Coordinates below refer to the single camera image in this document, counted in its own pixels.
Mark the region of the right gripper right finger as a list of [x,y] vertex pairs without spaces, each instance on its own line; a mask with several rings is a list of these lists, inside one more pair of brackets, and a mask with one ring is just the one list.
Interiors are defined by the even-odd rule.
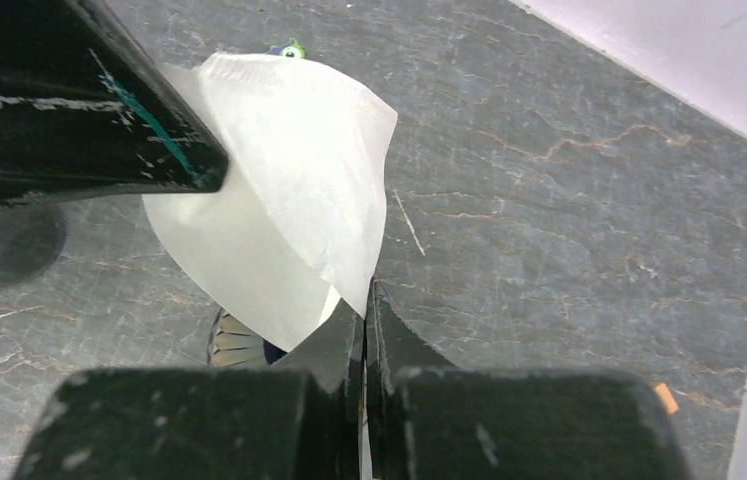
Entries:
[[377,479],[687,479],[667,410],[643,379],[603,368],[467,369],[373,280],[367,413]]

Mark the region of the blue glass dripper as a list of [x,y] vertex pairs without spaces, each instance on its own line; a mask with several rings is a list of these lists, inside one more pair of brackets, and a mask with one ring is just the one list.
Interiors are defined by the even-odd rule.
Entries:
[[266,368],[286,352],[220,309],[212,323],[206,347],[206,364],[213,368]]

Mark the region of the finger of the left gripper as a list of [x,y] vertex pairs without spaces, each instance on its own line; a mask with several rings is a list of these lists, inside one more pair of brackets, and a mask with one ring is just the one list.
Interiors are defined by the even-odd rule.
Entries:
[[102,1],[0,1],[0,209],[213,193],[221,143]]

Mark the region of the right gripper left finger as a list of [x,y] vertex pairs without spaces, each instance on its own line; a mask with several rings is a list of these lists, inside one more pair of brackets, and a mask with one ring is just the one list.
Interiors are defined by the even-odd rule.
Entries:
[[357,479],[363,323],[264,368],[98,368],[53,392],[17,479]]

